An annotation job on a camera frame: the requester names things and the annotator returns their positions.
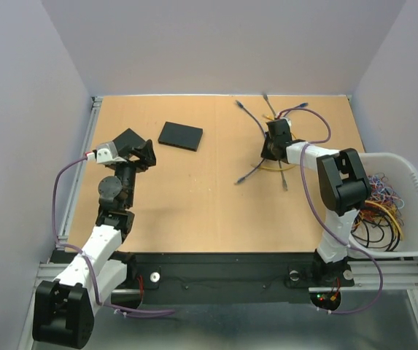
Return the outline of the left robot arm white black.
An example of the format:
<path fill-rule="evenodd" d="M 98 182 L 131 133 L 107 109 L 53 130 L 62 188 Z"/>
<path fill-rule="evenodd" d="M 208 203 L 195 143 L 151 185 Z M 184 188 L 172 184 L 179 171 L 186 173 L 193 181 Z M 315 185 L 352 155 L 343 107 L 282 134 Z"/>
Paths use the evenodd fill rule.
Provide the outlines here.
<path fill-rule="evenodd" d="M 114 171 L 98 185 L 98 215 L 82 247 L 63 243 L 76 254 L 52 281 L 42 281 L 34 295 L 32 338 L 82 349 L 93 332 L 95 316 L 115 287 L 130 287 L 137 269 L 113 254 L 130 233 L 136 175 L 155 166 L 151 140 L 137 147 L 118 136 L 86 152 L 78 162 L 94 161 Z"/>

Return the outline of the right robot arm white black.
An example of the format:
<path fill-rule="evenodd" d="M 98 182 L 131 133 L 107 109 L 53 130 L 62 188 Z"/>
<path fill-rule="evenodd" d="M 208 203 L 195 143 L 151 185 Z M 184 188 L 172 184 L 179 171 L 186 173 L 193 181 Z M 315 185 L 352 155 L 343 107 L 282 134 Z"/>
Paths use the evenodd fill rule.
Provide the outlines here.
<path fill-rule="evenodd" d="M 339 151 L 294 140 L 290 125 L 284 119 L 272 120 L 267 127 L 261 156 L 300 167 L 306 199 L 322 227 L 322 238 L 306 278 L 318 284 L 328 284 L 347 268 L 352 226 L 371 195 L 360 156 L 353 148 Z M 320 198 L 326 208 L 324 220 L 312 203 L 306 169 L 317 173 Z"/>

